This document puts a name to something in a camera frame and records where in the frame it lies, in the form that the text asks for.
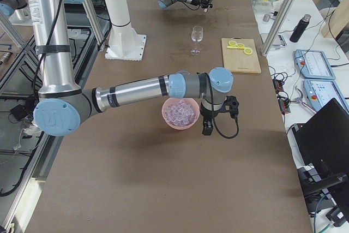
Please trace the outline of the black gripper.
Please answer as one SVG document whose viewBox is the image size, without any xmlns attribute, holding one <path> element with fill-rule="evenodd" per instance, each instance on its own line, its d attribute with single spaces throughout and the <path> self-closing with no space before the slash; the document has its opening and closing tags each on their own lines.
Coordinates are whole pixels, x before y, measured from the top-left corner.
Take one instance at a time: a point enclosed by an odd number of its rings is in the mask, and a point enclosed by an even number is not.
<svg viewBox="0 0 349 233">
<path fill-rule="evenodd" d="M 202 99 L 200 114 L 206 120 L 216 118 L 219 113 L 229 113 L 231 118 L 237 119 L 239 114 L 239 102 L 235 96 L 228 95 L 220 104 L 211 104 L 208 100 Z"/>
<path fill-rule="evenodd" d="M 192 0 L 192 5 L 199 7 L 210 7 L 210 2 L 208 0 Z"/>
</svg>

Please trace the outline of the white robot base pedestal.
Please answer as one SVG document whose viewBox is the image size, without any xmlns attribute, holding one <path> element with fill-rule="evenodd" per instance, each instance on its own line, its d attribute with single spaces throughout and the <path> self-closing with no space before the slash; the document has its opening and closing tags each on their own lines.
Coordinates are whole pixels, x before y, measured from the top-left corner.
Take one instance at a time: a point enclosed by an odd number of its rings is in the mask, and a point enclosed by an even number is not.
<svg viewBox="0 0 349 233">
<path fill-rule="evenodd" d="M 105 0 L 105 3 L 112 24 L 105 57 L 141 61 L 147 37 L 133 29 L 127 0 Z"/>
</svg>

